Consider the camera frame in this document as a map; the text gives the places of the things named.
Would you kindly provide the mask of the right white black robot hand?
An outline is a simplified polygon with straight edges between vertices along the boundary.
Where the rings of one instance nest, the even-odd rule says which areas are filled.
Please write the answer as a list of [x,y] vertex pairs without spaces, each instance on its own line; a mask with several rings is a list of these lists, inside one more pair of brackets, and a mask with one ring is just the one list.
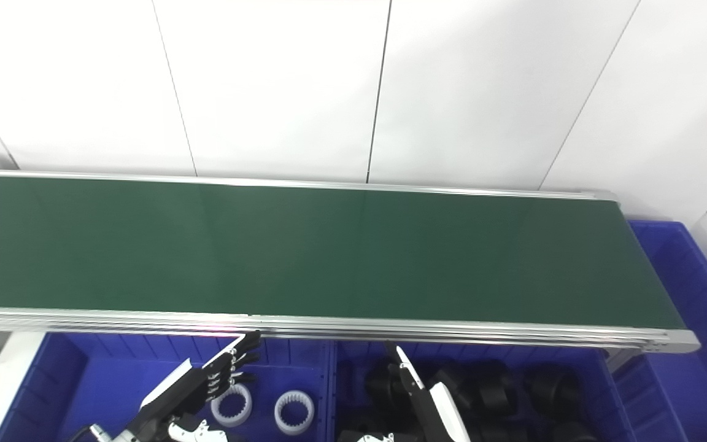
[[468,431],[454,398],[445,384],[427,386],[403,351],[392,341],[385,342],[388,363],[385,389],[393,402],[398,394],[398,409],[415,417],[418,432],[387,430],[385,425],[357,425],[340,430],[337,441],[469,441]]

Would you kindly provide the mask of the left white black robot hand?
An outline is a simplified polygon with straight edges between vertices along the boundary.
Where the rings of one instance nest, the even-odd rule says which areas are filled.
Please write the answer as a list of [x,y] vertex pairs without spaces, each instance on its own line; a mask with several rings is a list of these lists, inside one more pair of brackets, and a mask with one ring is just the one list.
[[221,397],[236,384],[252,382],[255,375],[241,367],[258,361],[261,331],[238,336],[202,366],[189,359],[165,377],[142,401],[126,426],[126,441],[160,441],[168,438],[169,425],[189,415],[196,417],[206,403]]

